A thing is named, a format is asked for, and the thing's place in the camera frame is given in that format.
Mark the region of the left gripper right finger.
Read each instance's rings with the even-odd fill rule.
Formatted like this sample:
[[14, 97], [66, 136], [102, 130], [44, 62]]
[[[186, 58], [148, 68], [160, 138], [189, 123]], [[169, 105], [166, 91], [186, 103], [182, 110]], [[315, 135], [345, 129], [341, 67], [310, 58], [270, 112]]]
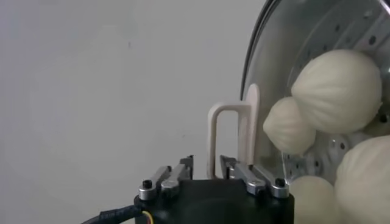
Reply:
[[275, 198], [289, 197], [289, 187], [286, 181], [274, 176], [263, 166], [245, 165], [235, 158], [224, 155], [219, 158], [223, 179], [242, 180], [249, 194], [257, 196], [267, 190]]

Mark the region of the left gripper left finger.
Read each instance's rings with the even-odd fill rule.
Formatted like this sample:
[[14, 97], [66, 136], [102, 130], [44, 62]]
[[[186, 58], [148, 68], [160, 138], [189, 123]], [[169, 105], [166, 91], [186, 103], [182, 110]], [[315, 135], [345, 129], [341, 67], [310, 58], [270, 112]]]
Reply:
[[180, 159], [179, 164], [161, 166], [152, 177], [143, 180], [138, 188], [138, 197], [142, 201], [154, 200], [159, 194], [168, 198], [175, 197], [180, 190], [180, 182], [193, 179], [193, 155]]

